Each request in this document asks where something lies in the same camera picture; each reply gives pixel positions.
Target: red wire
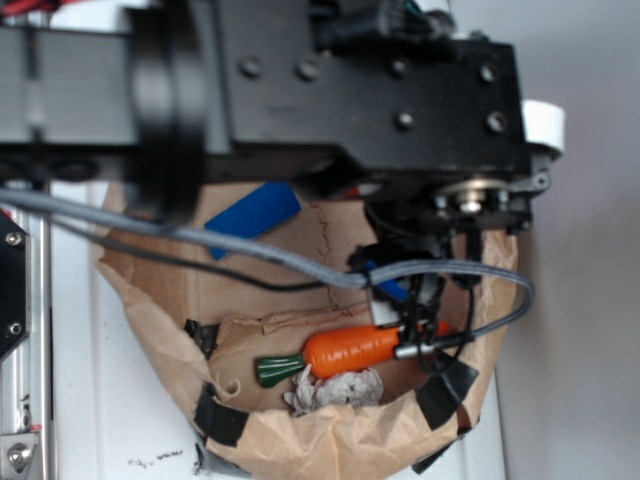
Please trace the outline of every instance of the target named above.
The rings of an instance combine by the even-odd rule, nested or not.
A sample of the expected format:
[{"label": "red wire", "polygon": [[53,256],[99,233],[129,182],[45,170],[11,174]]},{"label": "red wire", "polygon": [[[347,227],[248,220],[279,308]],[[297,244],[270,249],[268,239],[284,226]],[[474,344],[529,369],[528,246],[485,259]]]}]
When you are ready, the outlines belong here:
[{"label": "red wire", "polygon": [[[60,4],[75,3],[81,0],[60,0]],[[15,0],[3,6],[0,14],[5,17],[13,17],[22,15],[34,10],[53,11],[57,8],[57,4],[51,0]]]},{"label": "red wire", "polygon": [[44,3],[46,3],[46,0],[16,0],[2,7],[0,13],[5,17],[21,15],[42,7]]}]

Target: blue foam block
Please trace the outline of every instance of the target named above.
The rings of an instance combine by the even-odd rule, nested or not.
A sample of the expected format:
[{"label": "blue foam block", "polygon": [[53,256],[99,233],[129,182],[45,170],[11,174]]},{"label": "blue foam block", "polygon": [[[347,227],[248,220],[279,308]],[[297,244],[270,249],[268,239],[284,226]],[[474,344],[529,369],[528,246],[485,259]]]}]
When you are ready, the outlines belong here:
[{"label": "blue foam block", "polygon": [[[269,182],[213,217],[205,223],[205,228],[242,238],[258,238],[299,211],[300,203],[289,185]],[[220,248],[211,249],[216,260],[228,253]]]}]

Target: black metal bracket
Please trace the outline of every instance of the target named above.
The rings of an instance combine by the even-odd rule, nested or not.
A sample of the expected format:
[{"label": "black metal bracket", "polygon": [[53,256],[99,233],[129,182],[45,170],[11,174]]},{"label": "black metal bracket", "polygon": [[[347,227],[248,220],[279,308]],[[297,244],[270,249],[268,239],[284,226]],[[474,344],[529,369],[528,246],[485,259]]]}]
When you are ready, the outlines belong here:
[{"label": "black metal bracket", "polygon": [[0,213],[0,362],[28,335],[28,235]]}]

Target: wire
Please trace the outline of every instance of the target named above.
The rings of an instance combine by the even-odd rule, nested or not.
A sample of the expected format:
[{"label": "wire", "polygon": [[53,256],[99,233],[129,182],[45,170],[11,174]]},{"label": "wire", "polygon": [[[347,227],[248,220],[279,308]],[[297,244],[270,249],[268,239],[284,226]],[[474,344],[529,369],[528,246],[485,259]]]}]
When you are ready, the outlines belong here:
[{"label": "wire", "polygon": [[[0,202],[9,203],[24,210],[30,210],[40,214],[53,215],[54,221],[57,220],[57,216],[70,217],[140,235],[184,241],[206,247],[222,248],[230,252],[252,256],[281,265],[314,278],[321,283],[334,285],[336,287],[366,288],[387,280],[421,275],[424,273],[492,276],[524,287],[525,295],[521,305],[509,315],[495,320],[484,327],[473,330],[471,332],[471,340],[501,328],[523,316],[533,305],[535,297],[533,283],[531,283],[527,277],[479,262],[467,260],[409,260],[393,263],[384,267],[377,267],[370,270],[365,276],[361,273],[340,272],[301,255],[287,252],[270,245],[264,245],[253,240],[188,227],[169,228],[115,212],[50,197],[39,192],[0,188]],[[439,349],[453,347],[461,341],[461,337],[462,334],[454,334],[436,338],[434,345]]]},{"label": "wire", "polygon": [[373,220],[375,223],[377,223],[378,225],[380,225],[382,228],[387,229],[389,232],[398,235],[400,237],[418,237],[420,236],[417,232],[411,231],[409,229],[405,229],[404,227],[401,227],[399,225],[394,225],[392,223],[387,222],[386,220],[383,220],[382,217],[380,215],[378,215],[378,213],[371,208],[371,205],[365,204],[365,212],[366,214],[371,217],[371,220]]},{"label": "wire", "polygon": [[261,288],[263,290],[269,290],[272,292],[299,292],[303,290],[311,290],[314,288],[324,287],[323,283],[320,282],[310,282],[310,283],[300,283],[300,284],[292,284],[292,285],[277,285],[269,282],[264,282],[255,277],[251,277],[249,275],[245,275],[243,273],[230,270],[224,267],[217,267],[214,265],[209,265],[207,263],[202,262],[194,262],[191,260],[187,260],[185,258],[173,256],[173,255],[165,255],[158,252],[153,252],[151,250],[136,247],[134,245],[120,242],[118,240],[114,240],[112,238],[102,237],[100,235],[96,235],[90,233],[82,228],[77,228],[67,222],[58,220],[58,219],[48,219],[54,225],[67,230],[75,235],[83,237],[95,244],[98,244],[104,248],[108,248],[110,250],[115,250],[125,255],[142,258],[144,260],[149,260],[152,262],[160,262],[168,265],[173,265],[176,267],[184,267],[184,268],[192,268],[194,270],[199,270],[205,273],[210,273],[214,275],[220,275],[223,277],[231,278],[233,280],[246,283],[248,285],[252,285],[257,288]]},{"label": "wire", "polygon": [[475,299],[475,292],[473,288],[469,288],[467,291],[469,292],[469,311],[467,312],[466,326],[465,326],[464,332],[460,337],[460,342],[458,343],[458,348],[456,350],[455,355],[447,361],[445,366],[438,369],[430,367],[427,364],[424,355],[420,353],[420,343],[422,339],[419,338],[418,341],[416,342],[416,345],[418,347],[418,361],[420,363],[420,367],[422,368],[422,370],[424,370],[424,372],[427,375],[429,375],[429,378],[435,378],[435,377],[439,377],[449,373],[451,369],[455,366],[460,356],[462,355],[462,352],[464,351],[465,347],[473,341],[472,327],[473,327],[473,319],[475,317],[476,299]]},{"label": "wire", "polygon": [[5,3],[0,8],[0,15],[3,17],[14,17],[24,15],[36,10],[54,11],[59,6],[76,3],[83,0],[14,0]]}]

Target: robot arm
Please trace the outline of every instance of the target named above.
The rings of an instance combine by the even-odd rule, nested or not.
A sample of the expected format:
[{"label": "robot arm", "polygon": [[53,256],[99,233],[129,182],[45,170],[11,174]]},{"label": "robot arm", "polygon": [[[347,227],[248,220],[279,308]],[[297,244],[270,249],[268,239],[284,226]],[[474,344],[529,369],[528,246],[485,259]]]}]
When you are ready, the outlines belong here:
[{"label": "robot arm", "polygon": [[[0,29],[0,180],[119,179],[132,212],[169,225],[209,183],[362,200],[379,243],[356,271],[451,258],[459,233],[480,260],[483,230],[530,228],[562,147],[525,132],[511,46],[412,1],[165,3],[129,10],[125,35]],[[374,319],[433,323],[438,276],[404,282],[407,298],[371,291]]]}]

